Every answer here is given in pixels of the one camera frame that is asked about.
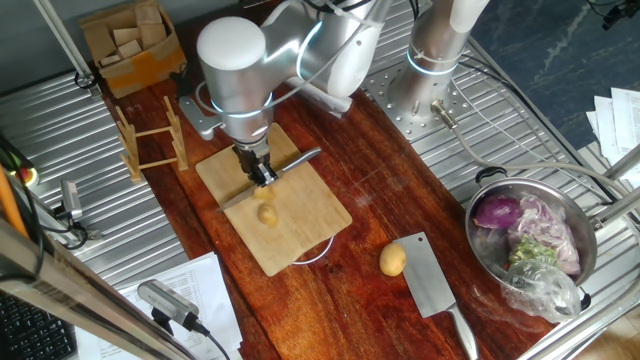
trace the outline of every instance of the red onion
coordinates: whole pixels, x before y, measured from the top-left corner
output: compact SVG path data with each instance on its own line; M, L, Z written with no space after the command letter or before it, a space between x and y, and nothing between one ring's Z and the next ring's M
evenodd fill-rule
M506 229L516 222L519 215L518 200L505 195L492 195L484 198L473 222L489 229Z

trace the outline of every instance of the white paper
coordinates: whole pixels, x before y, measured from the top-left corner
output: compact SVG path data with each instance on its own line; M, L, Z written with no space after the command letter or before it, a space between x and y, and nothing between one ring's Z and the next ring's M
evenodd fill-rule
M591 128L593 129L593 133L597 138L600 138L600 133L598 132L598 116L595 111L587 111L587 120L589 120L589 124L591 124Z
M640 92L611 89L617 143L625 153L640 143Z
M151 277L151 279L160 280L196 304L200 310L199 318L202 320L203 325L211 331L211 335L218 340L230 356L232 352L240 347L240 342L242 341L240 328L222 279L218 258L213 253L203 255L187 264L160 273ZM147 316L151 317L152 307L138 296L137 287L138 285L136 284L119 290L119 292ZM176 340L189 349L198 359L223 358L222 353L215 344L203 335L196 332L188 332L173 321L171 322L171 329ZM77 327L76 339L80 360L138 359L138 357Z
M620 156L620 150L616 143L616 128L613 120L613 101L611 99L595 96L596 116L598 122L598 135L600 137L600 150L607 159Z

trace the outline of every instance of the gray robot arm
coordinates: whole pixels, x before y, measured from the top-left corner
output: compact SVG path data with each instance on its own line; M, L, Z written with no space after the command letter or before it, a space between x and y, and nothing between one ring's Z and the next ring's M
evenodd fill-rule
M487 3L435 0L420 16L403 69L390 84L392 106L407 118L424 121L434 116L434 102L446 105L453 70ZM288 0L261 27L227 17L207 25L198 38L198 55L220 127L233 139L243 171L259 186L277 179L267 143L272 91L287 80L299 86L308 82L303 92L323 99L331 113L344 112L350 105L344 99L358 89L369 70L391 0L373 0L348 13L327 5L333 13L317 14ZM211 129L199 132L205 139L212 136Z
M327 99L335 99L333 106L344 111L341 99L364 80L390 5L390 0L375 0L348 15L323 13L318 18L304 4L289 0L261 27L227 17L203 29L197 46L211 105L220 127L234 141L243 171L255 184L268 185L277 178L269 164L266 136L273 122L272 91L289 79L298 84L311 79L346 45L331 66L306 85L310 93L322 91ZM362 30L352 38L358 29ZM204 131L201 135L209 136Z

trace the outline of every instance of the white cable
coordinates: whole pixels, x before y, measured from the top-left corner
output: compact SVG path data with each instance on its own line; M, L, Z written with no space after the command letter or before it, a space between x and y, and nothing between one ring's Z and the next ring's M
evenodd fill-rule
M598 179L599 181L601 181L603 184L610 186L612 189L620 193L620 195L624 194L624 192L622 191L622 188L617 184L615 184L613 181L611 181L611 179L579 165L568 164L563 162L547 162L547 161L535 163L535 164L527 164L527 165L503 165L503 164L486 161L480 156L478 156L475 152L473 152L473 150L471 150L471 147L469 146L469 144L467 144L466 140L462 137L462 134L460 134L460 130L457 127L454 128L452 131L460 141L460 144L462 145L462 147L469 153L469 155L471 155L471 157L476 162L482 164L483 166L486 166L486 167L498 166L498 167L504 168L505 170L529 170L529 169L542 169L542 168L562 168L567 170L573 170L573 171L581 172L583 174L592 176Z
M492 127L498 129L501 133L503 133L504 135L506 135L509 139L511 139L513 142L515 142L516 144L518 144L520 147L522 147L523 149L525 149L526 151L528 151L529 153L533 154L534 156L536 156L538 159L546 162L546 163L550 163L550 164L557 164L557 162L549 162L547 161L547 159L545 159L544 157L536 154L533 150L529 149L528 147L526 147L523 143L521 143L520 141L518 141L516 138L514 138L513 136L511 136L509 133L507 133L506 131L504 131L501 127L499 127L498 125L494 124L491 120L489 120L489 118L487 118L484 114L482 114L482 112L480 112L480 109L478 109L472 102L471 100L462 92L462 90L460 90L460 88L458 87L458 84L455 83L455 81L451 81L453 83L453 86L455 86L456 90L458 90L458 93L460 93L460 95L462 95L462 97L465 99L465 101L467 103L469 103L469 105L471 105L471 107L473 108L473 110L475 110L478 115L480 115L480 117L482 117L484 119L484 121L486 121L487 123L489 123L489 125L491 125ZM560 171L561 173L567 175L568 177L574 179L575 181L579 182L580 184L582 184L583 186L585 186L587 189L589 189L591 192L593 192L595 195L597 195L600 198L603 198L602 195L600 193L598 193L595 189L593 189L589 184L587 184L586 182L583 182L582 180L580 180L579 178L577 178L576 176L558 168L558 171Z
M330 8L331 8L331 10L333 10L333 12L334 12L336 15L338 15L338 16L344 16L344 17L346 17L346 18L348 18L348 19L350 19L350 20L357 21L357 22L359 22L359 23L360 23L360 24L362 24L362 25L370 26L370 27L373 27L373 28L381 28L381 27L382 27L382 25L384 25L384 23L379 23L379 22L375 22L375 21L370 21L370 20L367 20L367 19L361 19L361 18L359 18L359 17L355 16L354 14L352 14L352 13L351 13L351 12L349 12L349 11L344 11L344 10L342 10L341 8L339 8L338 6L336 6L336 4L334 4L333 2L331 2L331 0L329 0L329 1L325 1L324 3L325 3L328 7L330 7Z
M458 140L460 140L460 143L462 144L462 147L465 148L465 150L469 153L469 155L471 155L471 157L474 158L475 161L477 161L477 162L479 162L479 163L481 163L481 164L483 164L485 166L499 166L499 167L504 168L505 170L528 170L528 169L540 169L540 168L558 168L560 170L560 169L564 168L564 169L567 169L567 170L577 171L577 172L583 173L585 175L589 175L591 177L594 177L594 178L598 179L600 182L602 182L603 184L605 184L605 185L611 187L612 189L614 189L615 191L617 191L620 196L624 196L624 194L626 193L622 189L622 187L618 186L618 184L613 182L611 179L607 178L604 175L598 174L595 171L589 170L589 169L587 169L585 167L582 167L582 166L579 166L579 165L575 165L575 164L569 164L569 163L564 163L564 162L559 162L559 161L558 162L546 161L545 158L543 158L542 156L536 154L534 151L532 151L528 147L524 146L524 144L520 143L514 137L509 135L506 131L504 131L500 127L496 126L491 120L489 120L486 116L484 116L484 114L482 112L480 112L480 110L475 106L475 104L473 102L471 102L469 100L469 98L460 90L460 88L458 87L458 84L456 84L455 81L452 80L451 82L453 83L453 86L455 86L456 90L458 90L458 93L473 108L473 110L475 110L478 113L478 115L480 115L480 117L482 117L491 126L497 128L503 134L507 135L509 138L511 138L511 140L515 141L522 148L524 148L528 152L532 153L533 155L535 155L536 157L541 159L543 162L536 163L536 164L529 164L529 165L501 165L501 164L496 164L496 163L490 163L490 162L485 161L484 159L482 159L476 153L474 153L473 150L471 150L471 147L469 147L467 142L462 137L462 134L460 134L460 130L458 130L458 128L454 128L453 129L453 133L456 135Z
M369 9L369 12L367 13L367 16L365 16L365 19L369 17L369 15L371 14L371 10L373 8L374 7L372 6L371 9ZM365 28L365 26L366 25L364 25L364 24L358 25L356 30L353 32L353 34L351 34L351 36L347 39L347 41L345 41L344 44L342 44L342 46L340 46L340 48L338 48L338 51L336 51L336 53L331 57L331 59L329 59L329 61L327 61L327 63L324 64L324 66L322 66L320 68L320 70L318 70L315 74L313 74L313 76L311 76L310 78L308 78L303 83L301 83L300 85L296 86L295 88L291 89L291 91L289 91L288 93L286 93L283 96L279 97L278 99L272 101L269 105L266 105L266 106L263 106L263 107L260 107L258 109L254 109L254 110L251 110L251 111L233 112L233 113L220 112L220 111L212 108L211 106L205 104L204 101L202 101L202 99L200 98L200 89L202 89L202 87L204 86L204 84L205 84L204 81L201 82L198 85L198 87L196 87L196 101L205 110L210 111L210 112L212 112L214 114L218 114L218 115L221 115L221 114L225 114L225 115L243 115L243 114L246 114L246 113L251 113L251 112L255 112L255 111L263 111L263 110L270 109L270 108L280 104L281 102L287 100L288 98L293 96L295 93L297 93L298 91L302 90L302 88L305 87L307 84L311 83L311 81L315 80L315 78L320 76L320 74L322 74L331 64L333 64L333 62L336 61L336 59L338 59L338 56L340 56L342 51L344 51L344 49L347 48L349 43L351 43L351 41L353 41L356 38L356 36Z
M320 254L318 254L318 256L314 257L313 259L309 259L309 260L305 260L305 261L294 261L291 263L291 265L309 265L312 262L315 262L316 260L320 259L321 257L324 256L324 254L327 253L327 251L329 251L329 248L331 247L331 244L333 244L333 238L336 236L337 234L334 234L330 239L329 239L329 244L327 244L327 247L324 248L324 250L322 250L322 252Z

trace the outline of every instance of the potato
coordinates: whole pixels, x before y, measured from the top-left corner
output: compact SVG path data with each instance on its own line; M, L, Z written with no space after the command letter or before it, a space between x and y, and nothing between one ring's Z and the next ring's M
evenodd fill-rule
M391 243L380 253L380 270L385 275L399 275L407 263L407 254L400 244Z
M262 204L258 207L258 219L269 227L274 227L278 223L278 214L275 206L271 204Z
M266 201L273 201L273 199L275 199L276 195L273 193L273 190L271 190L271 187L269 186L265 186L265 187L256 187L255 190L253 190L253 198L256 200L266 200Z

